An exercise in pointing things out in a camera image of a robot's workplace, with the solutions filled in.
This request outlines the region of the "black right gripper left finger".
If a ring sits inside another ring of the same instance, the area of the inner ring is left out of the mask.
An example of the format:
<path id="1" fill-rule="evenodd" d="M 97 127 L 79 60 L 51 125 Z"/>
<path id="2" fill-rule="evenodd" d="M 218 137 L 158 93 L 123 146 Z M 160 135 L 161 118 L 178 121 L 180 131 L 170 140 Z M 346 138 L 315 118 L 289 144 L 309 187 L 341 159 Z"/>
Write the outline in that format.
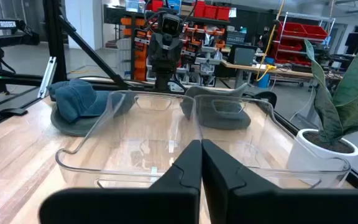
<path id="1" fill-rule="evenodd" d="M 40 206 L 41 224 L 199 224 L 201 141 L 193 140 L 147 189 L 58 191 Z"/>

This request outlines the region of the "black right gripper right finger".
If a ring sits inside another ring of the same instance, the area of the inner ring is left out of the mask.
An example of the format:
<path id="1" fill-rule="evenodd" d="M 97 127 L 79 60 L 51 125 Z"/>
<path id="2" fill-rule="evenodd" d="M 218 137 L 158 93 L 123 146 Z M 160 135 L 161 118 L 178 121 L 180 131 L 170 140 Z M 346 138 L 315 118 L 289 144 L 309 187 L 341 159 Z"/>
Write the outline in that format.
<path id="1" fill-rule="evenodd" d="M 211 224 L 358 224 L 358 190 L 281 189 L 202 142 Z"/>

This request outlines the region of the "grey green bucket hat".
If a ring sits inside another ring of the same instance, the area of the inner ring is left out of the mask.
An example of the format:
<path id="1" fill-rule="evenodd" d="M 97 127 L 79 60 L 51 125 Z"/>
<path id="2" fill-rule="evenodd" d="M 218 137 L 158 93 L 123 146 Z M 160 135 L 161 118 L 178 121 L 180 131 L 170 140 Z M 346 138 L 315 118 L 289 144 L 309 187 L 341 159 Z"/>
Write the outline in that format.
<path id="1" fill-rule="evenodd" d="M 246 129 L 251 123 L 249 115 L 243 111 L 240 103 L 247 89 L 244 83 L 230 91 L 208 89 L 203 86 L 190 87 L 185 95 L 195 100 L 199 124 L 214 129 Z"/>

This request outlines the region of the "dark green bucket hat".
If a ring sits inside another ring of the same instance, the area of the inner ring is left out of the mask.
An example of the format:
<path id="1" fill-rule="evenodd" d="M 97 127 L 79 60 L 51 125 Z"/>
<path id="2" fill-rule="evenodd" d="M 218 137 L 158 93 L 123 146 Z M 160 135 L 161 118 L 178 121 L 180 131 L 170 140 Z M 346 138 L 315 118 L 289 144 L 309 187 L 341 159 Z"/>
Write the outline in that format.
<path id="1" fill-rule="evenodd" d="M 104 113 L 106 106 L 98 109 L 99 115 L 89 117 L 79 117 L 74 122 L 69 123 L 59 113 L 57 105 L 52 107 L 50 120 L 52 125 L 61 133 L 69 136 L 86 136 L 95 125 L 99 117 Z"/>

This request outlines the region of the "blue bucket hat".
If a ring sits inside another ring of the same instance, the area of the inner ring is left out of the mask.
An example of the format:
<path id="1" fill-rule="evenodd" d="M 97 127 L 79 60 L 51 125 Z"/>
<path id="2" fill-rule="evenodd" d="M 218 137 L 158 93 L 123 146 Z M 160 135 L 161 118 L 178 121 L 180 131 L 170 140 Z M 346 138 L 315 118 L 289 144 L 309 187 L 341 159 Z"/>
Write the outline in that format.
<path id="1" fill-rule="evenodd" d="M 124 105 L 130 96 L 118 91 L 97 91 L 92 84 L 80 79 L 51 84 L 48 90 L 51 100 L 57 104 L 59 115 L 67 123 L 101 116 L 108 103 L 113 108 L 120 103 Z"/>

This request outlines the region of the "black rack orange parts bins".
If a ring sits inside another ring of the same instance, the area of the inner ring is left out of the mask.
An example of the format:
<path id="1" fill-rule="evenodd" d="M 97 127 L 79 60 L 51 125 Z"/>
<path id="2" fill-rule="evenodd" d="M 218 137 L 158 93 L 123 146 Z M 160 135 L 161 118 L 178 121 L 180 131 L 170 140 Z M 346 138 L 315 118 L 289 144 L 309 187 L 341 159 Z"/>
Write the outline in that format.
<path id="1" fill-rule="evenodd" d="M 181 19 L 179 33 L 174 36 L 183 42 L 181 57 L 177 63 L 176 74 L 174 74 L 169 84 L 174 83 L 182 86 L 179 73 L 187 74 L 192 65 L 198 63 L 204 65 L 218 65 L 220 60 L 211 58 L 211 53 L 223 48 L 225 41 L 222 36 L 225 34 L 229 21 L 208 19 L 203 17 L 182 16 L 178 11 L 167 7 L 165 0 L 164 6 L 157 12 L 151 10 L 151 1 L 145 1 L 145 11 L 129 12 L 126 9 L 120 10 L 120 22 L 124 25 L 124 40 L 131 51 L 131 79 L 136 81 L 146 81 L 149 75 L 154 76 L 152 66 L 148 60 L 148 49 L 151 35 L 161 33 L 160 23 L 162 16 L 166 13 L 178 16 Z"/>

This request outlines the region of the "blue box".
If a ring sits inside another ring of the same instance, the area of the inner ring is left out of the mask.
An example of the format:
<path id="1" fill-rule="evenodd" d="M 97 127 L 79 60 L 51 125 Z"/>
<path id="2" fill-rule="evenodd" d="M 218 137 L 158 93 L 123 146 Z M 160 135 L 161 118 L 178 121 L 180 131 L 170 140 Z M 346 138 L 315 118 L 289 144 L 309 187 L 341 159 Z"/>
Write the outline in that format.
<path id="1" fill-rule="evenodd" d="M 181 0 L 165 0 L 165 3 L 167 4 L 168 8 L 180 11 Z"/>

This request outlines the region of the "clear plastic tub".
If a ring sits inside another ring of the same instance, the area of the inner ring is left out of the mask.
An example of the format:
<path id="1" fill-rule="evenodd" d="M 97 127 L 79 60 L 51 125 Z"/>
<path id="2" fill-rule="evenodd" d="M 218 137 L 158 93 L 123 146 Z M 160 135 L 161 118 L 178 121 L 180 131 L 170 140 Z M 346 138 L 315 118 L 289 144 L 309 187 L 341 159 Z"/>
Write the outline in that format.
<path id="1" fill-rule="evenodd" d="M 125 8 L 126 8 L 126 11 L 129 11 L 129 12 L 144 13 L 145 1 L 144 0 L 125 0 Z"/>

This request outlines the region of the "clear plastic bin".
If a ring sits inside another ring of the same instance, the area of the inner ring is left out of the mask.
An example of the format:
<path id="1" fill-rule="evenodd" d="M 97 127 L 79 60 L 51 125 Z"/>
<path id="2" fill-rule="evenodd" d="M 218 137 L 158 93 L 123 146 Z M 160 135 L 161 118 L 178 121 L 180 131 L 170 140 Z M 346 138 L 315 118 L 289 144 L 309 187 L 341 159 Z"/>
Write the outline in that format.
<path id="1" fill-rule="evenodd" d="M 351 166 L 323 157 L 277 122 L 263 100 L 231 96 L 111 93 L 105 112 L 76 149 L 55 155 L 75 187 L 149 187 L 180 156 L 206 141 L 282 188 L 338 188 Z"/>

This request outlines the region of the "black equipment box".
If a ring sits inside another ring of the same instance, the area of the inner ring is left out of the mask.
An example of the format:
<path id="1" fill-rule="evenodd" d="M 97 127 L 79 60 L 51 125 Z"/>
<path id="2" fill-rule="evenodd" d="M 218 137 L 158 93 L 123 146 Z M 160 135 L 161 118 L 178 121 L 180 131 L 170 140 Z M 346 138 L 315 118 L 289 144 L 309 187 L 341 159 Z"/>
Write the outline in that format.
<path id="1" fill-rule="evenodd" d="M 234 65 L 251 66 L 257 47 L 251 45 L 232 45 L 227 62 Z"/>

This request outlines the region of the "blue bucket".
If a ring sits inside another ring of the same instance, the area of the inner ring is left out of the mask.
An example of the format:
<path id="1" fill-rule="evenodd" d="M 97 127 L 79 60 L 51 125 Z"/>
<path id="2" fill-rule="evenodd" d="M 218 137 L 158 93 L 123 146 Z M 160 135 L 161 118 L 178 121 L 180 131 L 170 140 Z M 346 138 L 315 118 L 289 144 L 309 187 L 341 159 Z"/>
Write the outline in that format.
<path id="1" fill-rule="evenodd" d="M 274 64 L 274 59 L 270 57 L 265 58 L 265 69 L 267 70 Z M 267 88 L 270 82 L 270 74 L 266 73 L 258 82 L 257 86 L 260 88 Z"/>

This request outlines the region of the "wooden workbench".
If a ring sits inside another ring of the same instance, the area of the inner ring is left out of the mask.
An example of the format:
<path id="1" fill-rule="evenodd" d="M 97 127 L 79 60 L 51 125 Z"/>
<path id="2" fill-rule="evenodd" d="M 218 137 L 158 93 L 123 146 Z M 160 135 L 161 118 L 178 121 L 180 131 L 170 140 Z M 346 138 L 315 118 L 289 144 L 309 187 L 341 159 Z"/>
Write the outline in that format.
<path id="1" fill-rule="evenodd" d="M 248 66 L 248 65 L 235 65 L 229 62 L 226 62 L 225 60 L 221 60 L 221 64 L 224 65 L 226 68 L 233 68 L 233 69 L 237 69 L 237 79 L 240 80 L 242 78 L 242 73 L 243 72 L 251 72 L 251 73 L 257 73 L 257 72 L 262 72 L 264 73 L 264 71 L 266 71 L 266 67 L 265 65 L 263 65 L 261 67 L 261 65 L 257 64 L 257 65 L 253 65 L 253 66 Z M 313 74 L 312 73 L 304 73 L 304 72 L 295 72 L 292 70 L 280 70 L 278 68 L 273 69 L 273 70 L 268 70 L 269 74 L 274 74 L 276 76 L 279 77 L 279 79 L 282 80 L 296 80 L 297 82 L 304 82 L 305 80 L 311 80 L 313 78 Z"/>

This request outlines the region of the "snake plant in white pot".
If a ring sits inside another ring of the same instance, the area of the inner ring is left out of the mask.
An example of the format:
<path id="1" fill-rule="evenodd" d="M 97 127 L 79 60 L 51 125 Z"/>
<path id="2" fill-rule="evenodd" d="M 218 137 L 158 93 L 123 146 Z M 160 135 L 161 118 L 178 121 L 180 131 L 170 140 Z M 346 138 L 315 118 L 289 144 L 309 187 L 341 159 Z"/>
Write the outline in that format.
<path id="1" fill-rule="evenodd" d="M 288 158 L 290 170 L 339 171 L 348 169 L 358 148 L 344 137 L 358 132 L 358 52 L 335 91 L 326 85 L 326 75 L 305 41 L 306 54 L 318 84 L 313 108 L 320 120 L 318 129 L 301 129 Z"/>

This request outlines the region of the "black diagonal frame brace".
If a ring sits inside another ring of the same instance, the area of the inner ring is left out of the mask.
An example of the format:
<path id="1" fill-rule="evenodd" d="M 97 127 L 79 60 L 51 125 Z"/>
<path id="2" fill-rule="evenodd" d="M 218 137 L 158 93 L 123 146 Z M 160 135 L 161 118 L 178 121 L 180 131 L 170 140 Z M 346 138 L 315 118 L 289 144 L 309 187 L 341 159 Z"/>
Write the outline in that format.
<path id="1" fill-rule="evenodd" d="M 86 43 L 86 41 L 76 32 L 76 29 L 63 17 L 59 16 L 59 23 L 62 29 L 71 37 L 80 48 L 104 71 L 108 77 L 119 87 L 128 89 L 132 86 L 121 76 L 116 74 L 113 69 Z"/>

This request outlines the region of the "black frame post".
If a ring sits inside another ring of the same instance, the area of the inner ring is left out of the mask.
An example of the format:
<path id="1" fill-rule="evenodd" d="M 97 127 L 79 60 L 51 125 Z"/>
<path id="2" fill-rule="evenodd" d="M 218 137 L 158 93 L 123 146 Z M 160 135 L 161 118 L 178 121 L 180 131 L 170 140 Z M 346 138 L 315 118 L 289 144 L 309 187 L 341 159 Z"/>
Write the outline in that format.
<path id="1" fill-rule="evenodd" d="M 49 52 L 50 56 L 56 58 L 57 64 L 52 82 L 56 83 L 66 81 L 67 71 L 63 44 L 63 32 L 59 21 L 59 0 L 43 0 L 43 6 Z"/>

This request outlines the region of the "silver metal bracket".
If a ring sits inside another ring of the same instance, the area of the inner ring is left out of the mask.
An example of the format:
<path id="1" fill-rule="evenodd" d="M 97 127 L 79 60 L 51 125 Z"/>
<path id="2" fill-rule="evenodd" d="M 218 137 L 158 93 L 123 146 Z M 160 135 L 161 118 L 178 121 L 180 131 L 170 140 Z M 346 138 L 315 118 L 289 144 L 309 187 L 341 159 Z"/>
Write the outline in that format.
<path id="1" fill-rule="evenodd" d="M 55 70 L 57 67 L 57 58 L 49 57 L 47 67 L 45 69 L 45 73 L 39 88 L 39 92 L 37 94 L 37 98 L 45 98 L 48 93 L 48 86 L 51 84 L 53 80 L 53 76 L 55 74 Z"/>

